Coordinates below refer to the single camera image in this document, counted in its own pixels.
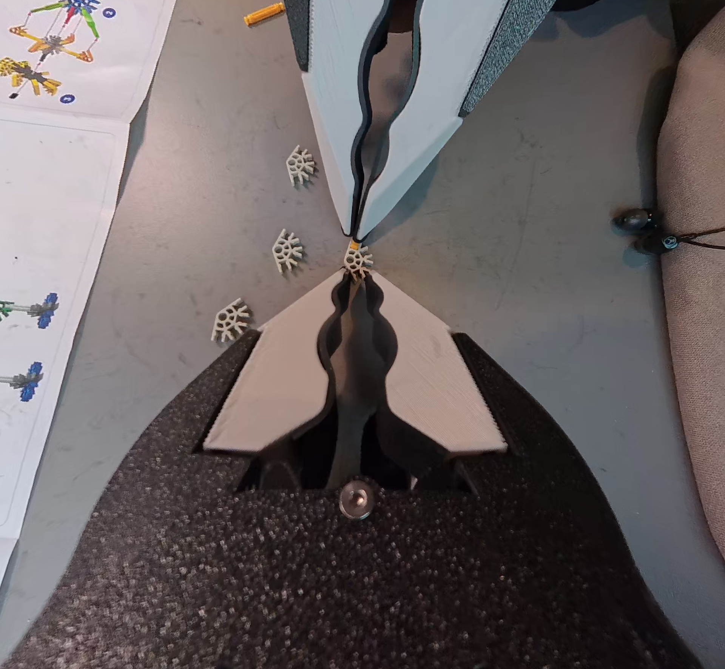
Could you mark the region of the grey snowflake connector piece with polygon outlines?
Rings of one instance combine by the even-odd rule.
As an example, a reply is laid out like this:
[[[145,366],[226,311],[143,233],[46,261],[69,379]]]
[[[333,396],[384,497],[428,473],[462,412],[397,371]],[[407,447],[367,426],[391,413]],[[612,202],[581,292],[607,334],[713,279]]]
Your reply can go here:
[[[304,248],[293,232],[283,228],[273,244],[272,254],[278,272],[283,274],[299,266],[304,256]]]
[[[216,314],[211,341],[218,344],[237,341],[249,327],[250,320],[249,307],[242,298],[235,299]]]
[[[363,280],[373,267],[373,258],[368,247],[351,242],[344,256],[343,266],[355,283]]]
[[[300,145],[287,157],[285,167],[293,187],[308,183],[318,169],[313,155]]]

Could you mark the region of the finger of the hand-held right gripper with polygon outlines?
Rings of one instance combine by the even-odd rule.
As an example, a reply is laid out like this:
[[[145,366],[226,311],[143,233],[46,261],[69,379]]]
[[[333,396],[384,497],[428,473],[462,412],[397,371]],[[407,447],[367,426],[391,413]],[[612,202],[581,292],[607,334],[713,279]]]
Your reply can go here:
[[[392,0],[310,0],[307,70],[310,105],[333,205],[354,236],[364,190],[361,148],[372,121],[369,72],[384,39]]]
[[[463,100],[509,0],[418,0],[412,70],[381,137],[356,222],[363,240],[463,122]]]

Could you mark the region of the black wired earphones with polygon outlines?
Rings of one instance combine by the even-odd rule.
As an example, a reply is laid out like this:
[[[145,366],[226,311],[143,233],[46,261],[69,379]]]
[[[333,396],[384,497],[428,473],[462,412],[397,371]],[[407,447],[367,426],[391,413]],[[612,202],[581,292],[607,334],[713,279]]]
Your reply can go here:
[[[662,256],[682,245],[723,251],[723,244],[710,243],[704,239],[723,235],[724,228],[715,228],[700,232],[677,234],[665,229],[655,211],[634,208],[621,211],[611,221],[613,228],[623,234],[634,237],[634,249],[647,256]]]

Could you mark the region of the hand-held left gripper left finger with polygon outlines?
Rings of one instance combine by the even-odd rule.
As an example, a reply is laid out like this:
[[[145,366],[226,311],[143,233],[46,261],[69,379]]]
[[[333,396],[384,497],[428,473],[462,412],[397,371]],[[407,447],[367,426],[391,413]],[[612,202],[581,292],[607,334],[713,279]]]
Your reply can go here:
[[[338,270],[257,333],[203,449],[251,462],[240,489],[324,489],[338,439],[331,358],[352,279]]]

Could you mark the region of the white building instruction sheet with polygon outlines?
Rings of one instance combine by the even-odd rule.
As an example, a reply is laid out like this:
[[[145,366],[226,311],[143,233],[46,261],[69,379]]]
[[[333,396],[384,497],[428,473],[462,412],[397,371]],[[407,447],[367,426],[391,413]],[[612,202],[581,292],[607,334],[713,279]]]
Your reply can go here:
[[[1,0],[1,576],[176,0]]]

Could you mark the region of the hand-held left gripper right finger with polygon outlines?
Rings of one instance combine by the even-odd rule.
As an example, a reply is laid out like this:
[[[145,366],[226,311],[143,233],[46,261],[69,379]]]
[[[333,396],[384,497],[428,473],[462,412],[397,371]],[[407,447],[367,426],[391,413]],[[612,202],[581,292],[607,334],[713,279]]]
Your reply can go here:
[[[360,471],[388,489],[447,489],[458,459],[507,443],[449,326],[381,275],[365,290],[383,378]]]

